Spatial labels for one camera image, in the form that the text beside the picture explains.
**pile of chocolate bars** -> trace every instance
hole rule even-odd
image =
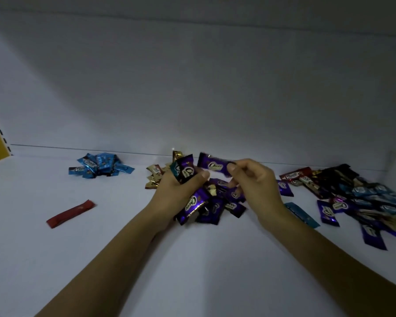
[[[280,176],[294,186],[305,186],[317,200],[321,221],[339,227],[336,214],[345,213],[361,224],[364,242],[386,250],[380,230],[396,236],[396,192],[380,183],[368,182],[347,164],[323,170],[306,167]],[[308,215],[293,203],[285,204],[311,225]]]
[[[135,170],[122,164],[117,155],[112,153],[100,153],[98,155],[87,153],[85,157],[78,159],[78,162],[82,166],[69,167],[69,175],[92,179],[102,175],[108,177],[118,176],[119,172],[131,174]]]
[[[166,171],[171,171],[179,183],[185,183],[197,174],[193,163],[193,155],[184,156],[180,151],[173,151],[173,162],[171,164],[166,164],[164,168],[160,168],[158,164],[147,167],[152,175],[148,177],[149,182],[145,185],[145,188],[156,189]],[[231,177],[226,168],[228,163],[234,162],[200,153],[197,166]],[[293,197],[287,181],[278,181],[278,184],[281,195]],[[195,219],[195,222],[217,225],[224,209],[240,218],[247,208],[241,203],[245,202],[244,195],[237,194],[236,189],[236,187],[228,188],[227,181],[210,178],[202,188],[199,188],[190,197],[185,208],[175,216],[175,219],[181,225],[188,220],[192,221],[192,218]]]

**red chocolate wrapper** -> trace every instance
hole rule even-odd
[[[85,211],[88,211],[94,207],[95,207],[95,203],[92,202],[91,200],[87,200],[86,202],[84,202],[79,206],[63,211],[62,213],[59,213],[57,216],[48,219],[47,224],[50,226],[51,229],[56,228],[58,225],[63,224],[65,221],[75,218],[81,213],[84,213]]]
[[[294,179],[298,179],[301,176],[311,176],[312,175],[312,170],[310,167],[305,167],[302,169],[298,169],[292,172],[285,173],[283,175],[280,175],[281,180],[288,180],[292,181]]]

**forearm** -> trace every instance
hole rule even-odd
[[[396,285],[362,265],[283,205],[260,212],[259,221],[351,316],[396,314]]]
[[[161,229],[147,208],[58,293],[37,317],[116,316],[151,240]]]

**fingernail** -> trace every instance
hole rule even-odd
[[[209,171],[203,171],[201,172],[201,176],[203,176],[205,179],[210,178],[210,172]]]
[[[227,170],[229,170],[229,171],[233,171],[233,170],[235,170],[235,168],[236,168],[235,164],[228,164],[227,165]]]

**white wall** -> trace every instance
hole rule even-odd
[[[0,122],[12,144],[383,170],[396,38],[0,13]]]
[[[396,0],[0,0],[0,9],[396,35]]]

